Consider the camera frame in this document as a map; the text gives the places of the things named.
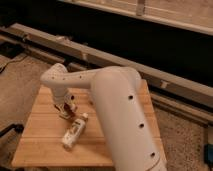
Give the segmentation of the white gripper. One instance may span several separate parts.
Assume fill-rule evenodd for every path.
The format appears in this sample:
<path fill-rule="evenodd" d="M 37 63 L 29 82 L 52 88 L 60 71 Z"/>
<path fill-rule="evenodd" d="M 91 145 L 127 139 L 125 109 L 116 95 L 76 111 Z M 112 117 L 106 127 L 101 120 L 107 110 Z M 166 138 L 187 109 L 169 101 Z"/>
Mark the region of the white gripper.
<path fill-rule="evenodd" d="M 53 88 L 51 92 L 54 105 L 59 110 L 64 107 L 65 103 L 67 103 L 68 105 L 73 104 L 73 95 L 69 92 L 67 88 Z"/>

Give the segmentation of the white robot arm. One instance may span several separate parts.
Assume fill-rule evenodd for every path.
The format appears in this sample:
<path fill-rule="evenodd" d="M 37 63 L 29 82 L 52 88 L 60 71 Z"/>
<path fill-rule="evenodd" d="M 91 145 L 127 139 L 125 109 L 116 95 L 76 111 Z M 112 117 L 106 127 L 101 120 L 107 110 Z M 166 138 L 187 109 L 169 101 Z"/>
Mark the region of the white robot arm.
<path fill-rule="evenodd" d="M 68 72 L 57 63 L 41 76 L 57 106 L 71 88 L 91 92 L 99 123 L 116 171 L 167 171 L 138 97 L 141 76 L 131 67 L 109 66 Z"/>

